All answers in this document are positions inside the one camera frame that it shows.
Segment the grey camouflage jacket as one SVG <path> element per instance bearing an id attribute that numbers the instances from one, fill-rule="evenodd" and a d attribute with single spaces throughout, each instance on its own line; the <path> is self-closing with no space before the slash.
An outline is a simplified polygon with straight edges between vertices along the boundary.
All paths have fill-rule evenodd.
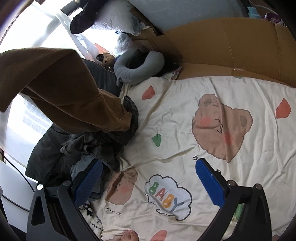
<path id="1" fill-rule="evenodd" d="M 117 171 L 120 163 L 117 159 L 124 146 L 133 138 L 138 129 L 138 110 L 129 96 L 123 99 L 123 107 L 132 114 L 130 129 L 126 132 L 94 133 L 85 132 L 77 137 L 70 138 L 62 144 L 61 152 L 64 154 L 90 155 L 102 161 L 110 170 Z"/>

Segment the person bare foot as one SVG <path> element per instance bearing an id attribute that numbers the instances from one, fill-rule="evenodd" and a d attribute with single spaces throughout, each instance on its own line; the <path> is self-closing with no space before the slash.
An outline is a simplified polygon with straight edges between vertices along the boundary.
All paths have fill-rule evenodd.
<path id="1" fill-rule="evenodd" d="M 139 241 L 138 234 L 133 230 L 126 230 L 121 235 L 113 237 L 114 241 Z"/>

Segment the blue detergent bottle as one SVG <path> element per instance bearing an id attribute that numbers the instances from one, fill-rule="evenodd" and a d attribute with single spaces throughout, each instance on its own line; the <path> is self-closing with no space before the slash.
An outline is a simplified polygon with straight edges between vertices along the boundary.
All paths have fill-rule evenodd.
<path id="1" fill-rule="evenodd" d="M 248 6 L 248 15 L 251 19 L 261 19 L 261 15 L 257 12 L 257 9 L 252 6 Z"/>

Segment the cream bear print bedsheet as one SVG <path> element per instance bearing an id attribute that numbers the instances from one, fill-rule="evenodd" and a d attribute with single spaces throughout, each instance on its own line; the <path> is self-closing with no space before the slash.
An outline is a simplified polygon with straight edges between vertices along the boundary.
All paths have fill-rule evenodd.
<path id="1" fill-rule="evenodd" d="M 232 76 L 123 85 L 139 128 L 103 197 L 92 203 L 102 239 L 128 230 L 139 240 L 197 240 L 218 206 L 195 170 L 204 158 L 225 179 L 259 183 L 273 235 L 295 216 L 295 89 Z"/>

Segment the white spotted plush fabric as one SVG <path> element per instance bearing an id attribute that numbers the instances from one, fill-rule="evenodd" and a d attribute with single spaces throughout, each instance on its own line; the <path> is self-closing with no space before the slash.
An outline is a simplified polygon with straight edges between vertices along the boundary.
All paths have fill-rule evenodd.
<path id="1" fill-rule="evenodd" d="M 79 206 L 78 210 L 80 211 L 80 213 L 82 214 L 82 216 L 84 217 L 85 221 L 90 226 L 94 234 L 98 237 L 99 240 L 102 240 L 101 233 L 103 231 L 103 226 L 101 220 L 92 210 L 90 202 L 87 201 L 85 204 Z"/>

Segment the brown graphic t-shirt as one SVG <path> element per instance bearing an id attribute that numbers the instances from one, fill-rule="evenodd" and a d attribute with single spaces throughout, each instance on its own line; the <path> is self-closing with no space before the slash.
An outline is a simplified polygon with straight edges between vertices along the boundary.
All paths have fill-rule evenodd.
<path id="1" fill-rule="evenodd" d="M 23 93 L 68 133 L 125 132 L 132 114 L 99 89 L 75 50 L 25 48 L 1 53 L 1 111 Z"/>

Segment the grey neck pillow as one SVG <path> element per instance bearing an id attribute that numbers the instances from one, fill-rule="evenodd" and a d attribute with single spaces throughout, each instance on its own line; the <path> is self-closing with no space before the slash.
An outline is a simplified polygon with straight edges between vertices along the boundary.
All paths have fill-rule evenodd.
<path id="1" fill-rule="evenodd" d="M 129 49 L 120 55 L 114 64 L 116 85 L 137 85 L 158 74 L 164 64 L 165 58 L 160 52 L 149 51 L 145 54 L 139 49 Z"/>

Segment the grey wrapped mattress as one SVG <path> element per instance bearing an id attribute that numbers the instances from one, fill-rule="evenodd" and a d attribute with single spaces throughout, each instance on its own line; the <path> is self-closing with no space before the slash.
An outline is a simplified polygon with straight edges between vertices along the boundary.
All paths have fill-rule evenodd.
<path id="1" fill-rule="evenodd" d="M 236 0 L 130 0 L 129 2 L 163 32 L 196 21 L 247 16 L 241 1 Z"/>

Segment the dark green pillow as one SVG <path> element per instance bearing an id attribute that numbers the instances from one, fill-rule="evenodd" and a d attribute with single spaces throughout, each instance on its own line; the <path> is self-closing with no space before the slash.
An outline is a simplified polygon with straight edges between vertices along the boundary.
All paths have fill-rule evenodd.
<path id="1" fill-rule="evenodd" d="M 119 96 L 121 86 L 116 85 L 116 76 L 103 66 L 83 59 L 98 88 Z M 81 160 L 82 154 L 64 154 L 60 151 L 70 134 L 57 125 L 52 124 L 43 137 L 35 145 L 29 157 L 25 175 L 39 182 L 53 175 L 56 180 L 59 175 L 64 177 L 70 173 L 71 167 Z"/>

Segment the small teddy bear toy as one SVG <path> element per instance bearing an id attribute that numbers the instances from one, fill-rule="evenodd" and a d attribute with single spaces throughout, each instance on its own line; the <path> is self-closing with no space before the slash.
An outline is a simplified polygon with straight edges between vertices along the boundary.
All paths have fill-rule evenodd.
<path id="1" fill-rule="evenodd" d="M 108 52 L 97 55 L 96 59 L 108 68 L 112 68 L 115 64 L 115 57 Z"/>

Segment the white pillow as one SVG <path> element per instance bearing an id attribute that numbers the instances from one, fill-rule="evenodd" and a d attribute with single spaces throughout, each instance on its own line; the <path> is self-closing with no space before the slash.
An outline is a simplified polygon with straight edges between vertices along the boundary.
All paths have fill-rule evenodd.
<path id="1" fill-rule="evenodd" d="M 96 14 L 91 29 L 115 30 L 137 36 L 141 33 L 141 25 L 130 10 L 133 5 L 128 1 L 108 1 Z"/>

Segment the brown cardboard sheet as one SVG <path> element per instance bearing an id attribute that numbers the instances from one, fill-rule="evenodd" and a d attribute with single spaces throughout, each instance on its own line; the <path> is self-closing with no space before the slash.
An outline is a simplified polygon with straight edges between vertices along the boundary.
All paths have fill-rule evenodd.
<path id="1" fill-rule="evenodd" d="M 295 39 L 287 27 L 267 20 L 219 18 L 133 39 L 142 51 L 158 51 L 177 62 L 178 79 L 252 77 L 295 87 Z"/>

